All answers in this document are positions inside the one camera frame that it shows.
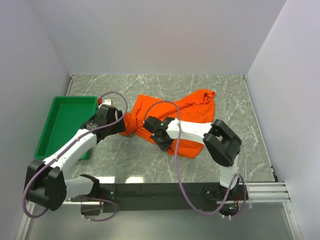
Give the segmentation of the orange t-shirt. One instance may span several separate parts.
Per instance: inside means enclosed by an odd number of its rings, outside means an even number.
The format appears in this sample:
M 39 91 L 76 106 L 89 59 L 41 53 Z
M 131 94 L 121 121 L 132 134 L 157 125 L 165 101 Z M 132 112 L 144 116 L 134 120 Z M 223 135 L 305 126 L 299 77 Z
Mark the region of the orange t-shirt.
M 199 89 L 186 97 L 175 101 L 180 110 L 180 119 L 182 121 L 194 123 L 211 123 L 215 115 L 215 92 L 208 89 Z M 123 136 L 136 134 L 142 139 L 154 144 L 151 139 L 151 133 L 143 128 L 143 120 L 147 110 L 149 116 L 153 116 L 163 121 L 166 117 L 178 117 L 176 107 L 170 103 L 158 103 L 161 99 L 140 94 L 133 106 L 131 112 L 124 116 L 126 131 Z M 192 142 L 190 140 L 181 140 L 178 148 L 178 155 L 186 158 L 195 158 L 203 149 L 203 144 Z

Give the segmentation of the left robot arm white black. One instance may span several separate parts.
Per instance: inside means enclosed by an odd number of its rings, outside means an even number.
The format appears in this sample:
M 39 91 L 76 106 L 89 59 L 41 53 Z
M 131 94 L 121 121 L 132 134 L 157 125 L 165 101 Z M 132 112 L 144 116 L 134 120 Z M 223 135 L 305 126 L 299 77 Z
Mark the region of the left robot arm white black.
M 103 104 L 76 134 L 43 161 L 32 161 L 26 171 L 22 202 L 33 202 L 46 211 L 56 211 L 71 198 L 84 196 L 94 201 L 101 195 L 100 181 L 88 174 L 65 179 L 65 174 L 91 148 L 106 137 L 126 130 L 121 110 Z

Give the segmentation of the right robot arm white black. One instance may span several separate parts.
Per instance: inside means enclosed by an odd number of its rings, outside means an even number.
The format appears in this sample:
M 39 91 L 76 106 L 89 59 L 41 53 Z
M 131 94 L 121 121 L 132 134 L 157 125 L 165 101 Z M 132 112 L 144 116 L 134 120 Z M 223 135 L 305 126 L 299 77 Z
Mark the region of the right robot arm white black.
M 238 158 L 242 140 L 224 121 L 196 123 L 166 117 L 159 120 L 149 116 L 143 122 L 143 128 L 151 133 L 151 139 L 162 150 L 167 151 L 173 141 L 180 139 L 202 144 L 219 166 L 219 193 L 222 198 L 231 200 L 237 194 L 239 177 Z

